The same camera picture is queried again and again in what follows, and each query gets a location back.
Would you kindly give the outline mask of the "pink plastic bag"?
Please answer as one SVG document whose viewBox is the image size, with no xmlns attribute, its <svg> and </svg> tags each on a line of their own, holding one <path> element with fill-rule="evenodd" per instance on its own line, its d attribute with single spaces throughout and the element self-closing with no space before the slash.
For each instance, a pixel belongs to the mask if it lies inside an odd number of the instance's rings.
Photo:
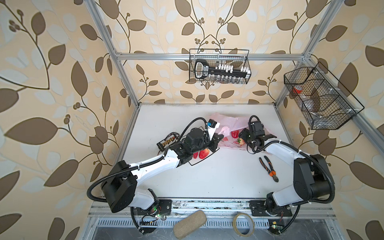
<svg viewBox="0 0 384 240">
<path fill-rule="evenodd" d="M 219 142 L 220 148 L 257 150 L 263 144 L 263 138 L 276 138 L 269 131 L 259 117 L 229 117 L 219 113 L 214 113 L 210 119 L 216 121 L 220 126 L 216 133 L 223 135 L 224 138 Z"/>
</svg>

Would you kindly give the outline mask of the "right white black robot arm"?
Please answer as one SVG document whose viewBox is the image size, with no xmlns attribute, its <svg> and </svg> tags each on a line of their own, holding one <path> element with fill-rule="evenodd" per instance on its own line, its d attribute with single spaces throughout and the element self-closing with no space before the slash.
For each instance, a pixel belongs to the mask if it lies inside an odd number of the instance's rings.
<svg viewBox="0 0 384 240">
<path fill-rule="evenodd" d="M 269 193 L 265 209 L 272 211 L 289 205 L 306 203 L 331 203 L 336 195 L 334 179 L 328 164 L 321 155 L 309 155 L 296 147 L 266 134 L 260 119 L 252 115 L 248 127 L 239 137 L 245 141 L 253 154 L 268 153 L 276 156 L 293 169 L 293 183 L 279 191 Z"/>
</svg>

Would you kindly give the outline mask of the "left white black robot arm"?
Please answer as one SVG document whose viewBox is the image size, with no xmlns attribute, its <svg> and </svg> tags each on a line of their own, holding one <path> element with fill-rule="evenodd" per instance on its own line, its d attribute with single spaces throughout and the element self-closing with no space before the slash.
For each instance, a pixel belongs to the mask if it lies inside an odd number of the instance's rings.
<svg viewBox="0 0 384 240">
<path fill-rule="evenodd" d="M 143 162 L 127 164 L 120 161 L 110 173 L 95 181 L 87 190 L 87 197 L 94 202 L 108 203 L 112 213 L 127 207 L 140 208 L 146 215 L 161 212 L 160 201 L 153 190 L 140 189 L 144 181 L 167 170 L 176 169 L 193 159 L 193 155 L 203 150 L 215 153 L 223 135 L 216 130 L 220 123 L 204 118 L 204 128 L 193 128 L 182 134 L 161 155 Z"/>
</svg>

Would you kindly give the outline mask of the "red fake fruits in bag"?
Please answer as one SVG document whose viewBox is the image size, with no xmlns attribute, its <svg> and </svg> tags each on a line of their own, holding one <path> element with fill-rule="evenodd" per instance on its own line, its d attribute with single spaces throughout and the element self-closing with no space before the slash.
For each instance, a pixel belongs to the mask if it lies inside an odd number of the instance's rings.
<svg viewBox="0 0 384 240">
<path fill-rule="evenodd" d="M 231 132 L 231 136 L 234 139 L 233 143 L 238 146 L 242 146 L 245 144 L 245 141 L 239 137 L 239 134 L 240 134 L 239 130 L 235 130 Z"/>
</svg>

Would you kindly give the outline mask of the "white square plate black rim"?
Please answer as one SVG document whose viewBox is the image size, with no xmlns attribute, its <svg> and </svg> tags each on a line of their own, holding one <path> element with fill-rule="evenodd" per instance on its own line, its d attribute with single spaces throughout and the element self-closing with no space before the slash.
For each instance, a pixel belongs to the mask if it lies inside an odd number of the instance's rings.
<svg viewBox="0 0 384 240">
<path fill-rule="evenodd" d="M 192 159 L 188 162 L 188 164 L 190 166 L 195 166 L 199 163 L 201 163 L 202 161 L 204 161 L 205 159 L 209 158 L 211 155 L 213 155 L 214 153 L 216 153 L 220 148 L 217 148 L 216 150 L 212 151 L 210 149 L 204 149 L 204 150 L 201 150 L 199 152 L 196 152 L 192 155 Z"/>
</svg>

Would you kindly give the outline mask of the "orange black pliers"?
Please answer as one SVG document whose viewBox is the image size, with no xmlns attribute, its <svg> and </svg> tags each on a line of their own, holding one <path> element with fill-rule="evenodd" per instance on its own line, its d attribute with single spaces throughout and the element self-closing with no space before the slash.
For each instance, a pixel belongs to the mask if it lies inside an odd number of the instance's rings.
<svg viewBox="0 0 384 240">
<path fill-rule="evenodd" d="M 259 158 L 262 167 L 268 172 L 268 175 L 272 177 L 276 183 L 278 183 L 279 178 L 277 177 L 276 171 L 274 170 L 271 160 L 267 156 L 264 156 L 264 159 L 267 161 L 267 165 L 264 163 L 262 158 Z"/>
</svg>

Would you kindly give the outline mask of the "black socket set tool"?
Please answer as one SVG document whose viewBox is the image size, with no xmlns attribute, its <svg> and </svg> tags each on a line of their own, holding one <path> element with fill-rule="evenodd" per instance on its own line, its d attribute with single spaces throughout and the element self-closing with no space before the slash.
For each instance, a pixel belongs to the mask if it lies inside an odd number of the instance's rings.
<svg viewBox="0 0 384 240">
<path fill-rule="evenodd" d="M 218 64 L 217 66 L 211 66 L 206 60 L 202 59 L 196 60 L 192 72 L 195 78 L 200 80 L 205 78 L 213 80 L 214 77 L 247 80 L 251 77 L 251 70 L 248 67 L 235 69 L 232 65 Z"/>
</svg>

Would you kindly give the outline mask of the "beige oval sponge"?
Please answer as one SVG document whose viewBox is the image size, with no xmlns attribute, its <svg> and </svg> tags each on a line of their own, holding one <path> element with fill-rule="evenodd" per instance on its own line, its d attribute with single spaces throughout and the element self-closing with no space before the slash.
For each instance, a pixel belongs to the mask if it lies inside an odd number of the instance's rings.
<svg viewBox="0 0 384 240">
<path fill-rule="evenodd" d="M 178 240 L 185 238 L 207 222 L 206 214 L 199 210 L 174 225 L 173 232 Z"/>
</svg>

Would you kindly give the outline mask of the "clear tape roll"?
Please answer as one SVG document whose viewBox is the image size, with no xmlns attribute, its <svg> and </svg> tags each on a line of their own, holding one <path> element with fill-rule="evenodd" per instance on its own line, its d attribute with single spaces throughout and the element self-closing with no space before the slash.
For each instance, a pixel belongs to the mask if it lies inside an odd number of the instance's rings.
<svg viewBox="0 0 384 240">
<path fill-rule="evenodd" d="M 254 220 L 245 213 L 238 213 L 232 220 L 235 233 L 240 237 L 250 237 L 255 231 Z"/>
</svg>

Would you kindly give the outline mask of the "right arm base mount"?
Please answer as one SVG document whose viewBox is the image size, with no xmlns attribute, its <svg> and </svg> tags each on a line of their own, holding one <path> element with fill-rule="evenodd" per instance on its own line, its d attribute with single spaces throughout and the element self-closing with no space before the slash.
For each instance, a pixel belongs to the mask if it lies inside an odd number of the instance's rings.
<svg viewBox="0 0 384 240">
<path fill-rule="evenodd" d="M 278 206 L 271 200 L 249 201 L 252 216 L 254 217 L 292 217 L 289 205 Z"/>
</svg>

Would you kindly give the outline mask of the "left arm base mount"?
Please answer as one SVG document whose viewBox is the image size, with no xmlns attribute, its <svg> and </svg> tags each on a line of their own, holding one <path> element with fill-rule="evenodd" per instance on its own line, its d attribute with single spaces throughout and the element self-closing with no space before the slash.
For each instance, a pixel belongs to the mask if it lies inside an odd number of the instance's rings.
<svg viewBox="0 0 384 240">
<path fill-rule="evenodd" d="M 134 215 L 138 216 L 168 216 L 172 211 L 172 200 L 170 199 L 156 199 L 155 202 L 146 210 L 141 208 L 133 208 Z"/>
</svg>

